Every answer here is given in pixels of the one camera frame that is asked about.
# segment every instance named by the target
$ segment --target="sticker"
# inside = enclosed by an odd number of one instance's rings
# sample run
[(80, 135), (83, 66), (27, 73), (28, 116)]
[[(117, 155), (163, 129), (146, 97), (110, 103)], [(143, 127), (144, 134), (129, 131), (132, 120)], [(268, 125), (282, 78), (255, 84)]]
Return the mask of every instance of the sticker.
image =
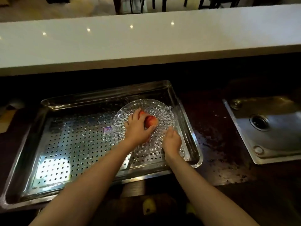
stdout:
[(103, 127), (102, 129), (102, 133), (103, 135), (109, 135), (109, 134), (112, 134), (112, 133), (116, 133), (119, 131), (119, 125), (113, 125), (113, 126), (107, 126), (107, 127)]

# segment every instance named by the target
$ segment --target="drain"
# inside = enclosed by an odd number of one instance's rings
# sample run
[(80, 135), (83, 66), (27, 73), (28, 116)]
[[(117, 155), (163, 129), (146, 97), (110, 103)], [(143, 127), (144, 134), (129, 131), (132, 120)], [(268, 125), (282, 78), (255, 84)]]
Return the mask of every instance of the drain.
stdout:
[(268, 119), (260, 114), (253, 114), (250, 117), (250, 123), (259, 131), (267, 131), (270, 128)]

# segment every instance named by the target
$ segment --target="metal tray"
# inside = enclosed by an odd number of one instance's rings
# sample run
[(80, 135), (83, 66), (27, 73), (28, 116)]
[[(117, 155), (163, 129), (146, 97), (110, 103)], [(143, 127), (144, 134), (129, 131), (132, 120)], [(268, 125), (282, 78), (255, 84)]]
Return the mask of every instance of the metal tray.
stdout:
[[(143, 83), (102, 91), (45, 99), (20, 146), (10, 171), (1, 206), (14, 209), (52, 200), (113, 145), (113, 133), (103, 133), (127, 103), (143, 98), (159, 100), (175, 116), (182, 138), (180, 154), (196, 168), (203, 156), (185, 110), (169, 81)], [(128, 155), (113, 184), (139, 181), (171, 173), (164, 152)]]

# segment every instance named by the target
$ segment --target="person's right arm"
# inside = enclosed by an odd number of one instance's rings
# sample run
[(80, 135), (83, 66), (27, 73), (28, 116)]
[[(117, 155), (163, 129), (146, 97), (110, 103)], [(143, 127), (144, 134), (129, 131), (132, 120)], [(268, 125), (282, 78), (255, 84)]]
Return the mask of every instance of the person's right arm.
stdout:
[(170, 127), (163, 141), (165, 159), (203, 224), (258, 226), (242, 208), (210, 185), (179, 155), (181, 144), (181, 137)]

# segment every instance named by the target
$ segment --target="sink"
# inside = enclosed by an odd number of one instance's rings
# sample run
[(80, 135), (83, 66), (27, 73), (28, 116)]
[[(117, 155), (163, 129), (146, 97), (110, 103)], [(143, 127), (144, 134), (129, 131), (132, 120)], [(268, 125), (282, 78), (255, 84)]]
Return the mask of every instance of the sink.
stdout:
[[(202, 152), (182, 103), (169, 81), (142, 83), (48, 98), (28, 129), (18, 151), (1, 206), (14, 209), (52, 200), (114, 145), (113, 133), (104, 134), (115, 114), (127, 103), (150, 98), (166, 104), (175, 116), (182, 138), (180, 155), (193, 167), (201, 165)], [(164, 151), (130, 153), (112, 184), (128, 183), (169, 174)]]
[(301, 159), (301, 106), (287, 96), (237, 98), (224, 104), (254, 163)]

